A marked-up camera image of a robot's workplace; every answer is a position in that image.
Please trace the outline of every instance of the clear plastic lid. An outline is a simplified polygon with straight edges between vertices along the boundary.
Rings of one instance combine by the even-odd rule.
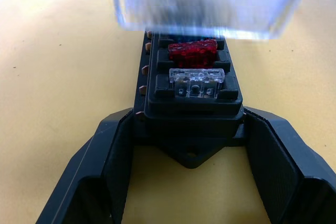
[[[168,34],[276,37],[297,0],[114,0],[126,29]]]

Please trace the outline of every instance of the beige surface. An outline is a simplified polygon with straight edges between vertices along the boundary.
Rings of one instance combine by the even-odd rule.
[[[334,170],[335,3],[303,0],[278,40],[228,41],[244,104],[287,118]],[[35,222],[99,121],[132,107],[143,33],[112,6],[0,0],[0,223]],[[244,148],[188,170],[138,147],[123,223],[269,221]]]

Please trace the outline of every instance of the mounting hole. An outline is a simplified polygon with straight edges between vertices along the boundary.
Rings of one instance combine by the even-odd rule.
[[[196,146],[188,146],[186,149],[187,156],[188,157],[197,157],[198,156],[198,150]]]

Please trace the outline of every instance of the red fuse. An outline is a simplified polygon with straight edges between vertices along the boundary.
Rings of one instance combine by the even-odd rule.
[[[217,42],[215,39],[170,44],[169,59],[179,68],[212,68],[216,61]]]

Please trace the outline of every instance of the clear fuse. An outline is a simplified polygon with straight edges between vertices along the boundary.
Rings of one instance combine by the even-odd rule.
[[[169,79],[176,97],[217,98],[225,74],[223,69],[172,68]]]

